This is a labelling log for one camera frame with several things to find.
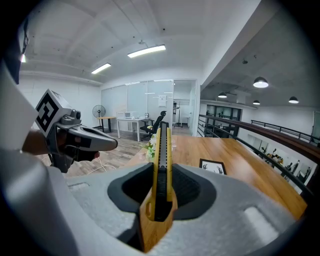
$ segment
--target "chair backrest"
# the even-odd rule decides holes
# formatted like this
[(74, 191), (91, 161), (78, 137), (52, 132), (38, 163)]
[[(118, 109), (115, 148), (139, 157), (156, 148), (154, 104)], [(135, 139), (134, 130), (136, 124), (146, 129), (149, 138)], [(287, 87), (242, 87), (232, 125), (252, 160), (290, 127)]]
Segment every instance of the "chair backrest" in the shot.
[(162, 119), (164, 119), (165, 115), (166, 115), (166, 111), (161, 111), (160, 115), (158, 116), (158, 118), (156, 119), (155, 123), (152, 126), (152, 133), (155, 134), (157, 132), (158, 126), (162, 121)]

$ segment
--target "office chair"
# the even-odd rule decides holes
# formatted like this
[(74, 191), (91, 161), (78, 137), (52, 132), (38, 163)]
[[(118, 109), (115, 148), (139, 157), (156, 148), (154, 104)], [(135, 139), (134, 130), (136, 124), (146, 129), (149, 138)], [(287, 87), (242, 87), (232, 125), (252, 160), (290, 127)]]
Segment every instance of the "office chair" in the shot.
[(162, 119), (164, 119), (165, 115), (166, 115), (167, 111), (161, 111), (160, 115), (158, 116), (158, 118), (156, 119), (155, 123), (154, 120), (150, 120), (151, 124), (152, 124), (152, 129), (148, 129), (148, 124), (147, 121), (143, 121), (144, 122), (144, 126), (140, 127), (141, 130), (145, 131), (147, 134), (143, 135), (141, 138), (141, 141), (143, 141), (145, 138), (148, 138), (150, 140), (151, 136), (155, 133), (157, 133), (158, 130), (158, 126), (160, 124), (160, 122), (162, 121)]

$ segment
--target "electric fan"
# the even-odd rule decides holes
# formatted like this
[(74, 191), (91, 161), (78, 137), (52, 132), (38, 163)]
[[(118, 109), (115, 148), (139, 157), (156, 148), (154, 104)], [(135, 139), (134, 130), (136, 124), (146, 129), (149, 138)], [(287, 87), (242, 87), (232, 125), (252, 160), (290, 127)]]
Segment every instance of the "electric fan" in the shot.
[(106, 109), (102, 105), (96, 105), (92, 109), (92, 114), (94, 115), (95, 118), (104, 117), (106, 114)]

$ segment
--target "white desk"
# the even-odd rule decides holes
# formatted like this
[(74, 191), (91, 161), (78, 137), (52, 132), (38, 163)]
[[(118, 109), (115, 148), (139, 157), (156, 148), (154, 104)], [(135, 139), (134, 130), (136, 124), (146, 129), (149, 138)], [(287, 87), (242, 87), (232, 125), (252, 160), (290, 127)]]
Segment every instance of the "white desk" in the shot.
[(140, 127), (139, 127), (139, 121), (143, 120), (149, 120), (150, 118), (136, 118), (136, 119), (130, 119), (130, 118), (124, 118), (124, 117), (117, 117), (116, 119), (116, 128), (118, 130), (118, 138), (120, 138), (120, 130), (119, 130), (119, 121), (126, 121), (131, 123), (136, 123), (136, 129), (138, 134), (138, 142), (140, 141)]

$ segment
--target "desk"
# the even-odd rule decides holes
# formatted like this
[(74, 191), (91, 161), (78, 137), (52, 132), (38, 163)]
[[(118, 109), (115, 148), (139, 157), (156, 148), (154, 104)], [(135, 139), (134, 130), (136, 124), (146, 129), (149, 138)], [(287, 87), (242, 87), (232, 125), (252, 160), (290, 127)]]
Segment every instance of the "desk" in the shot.
[(136, 119), (130, 119), (130, 118), (122, 118), (122, 117), (118, 117), (116, 119), (116, 127), (118, 130), (118, 138), (120, 139), (120, 130), (119, 130), (119, 121), (126, 121), (126, 122), (131, 122), (131, 123), (136, 123), (136, 133), (138, 135), (138, 142), (140, 141), (140, 127), (139, 127), (139, 121), (143, 121), (143, 120), (149, 120), (150, 118), (136, 118)]
[(101, 124), (102, 124), (102, 132), (105, 132), (105, 128), (104, 128), (104, 119), (108, 119), (108, 128), (109, 131), (106, 131), (106, 133), (111, 133), (111, 122), (110, 119), (116, 118), (115, 116), (103, 116), (103, 117), (97, 117), (96, 119), (100, 119), (101, 120)]
[[(199, 167), (200, 159), (223, 162), (226, 174), (254, 186), (291, 212), (297, 220), (307, 204), (295, 189), (271, 166), (233, 138), (172, 135), (172, 162)], [(142, 148), (126, 166), (146, 163)]]

